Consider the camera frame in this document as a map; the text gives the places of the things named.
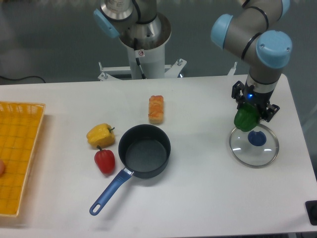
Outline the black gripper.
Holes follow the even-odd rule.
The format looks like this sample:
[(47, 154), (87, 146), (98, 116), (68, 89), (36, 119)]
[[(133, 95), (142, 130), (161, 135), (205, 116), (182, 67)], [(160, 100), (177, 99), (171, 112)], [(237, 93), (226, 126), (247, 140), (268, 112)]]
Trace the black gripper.
[(237, 103), (237, 109), (245, 103), (256, 105), (260, 120), (270, 122), (274, 115), (280, 110), (280, 107), (275, 104), (270, 104), (269, 100), (273, 91), (267, 93), (259, 93), (254, 91), (254, 86), (244, 85), (241, 81), (237, 81), (232, 86), (231, 98)]

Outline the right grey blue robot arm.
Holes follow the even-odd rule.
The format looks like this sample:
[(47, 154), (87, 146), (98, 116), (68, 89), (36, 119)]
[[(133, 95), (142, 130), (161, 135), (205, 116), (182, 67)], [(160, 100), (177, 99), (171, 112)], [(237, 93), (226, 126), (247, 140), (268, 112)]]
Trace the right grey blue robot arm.
[(292, 52), (290, 37), (271, 30), (288, 11), (288, 0), (243, 0), (243, 12), (223, 14), (211, 29), (211, 41), (250, 67), (242, 97), (265, 109)]

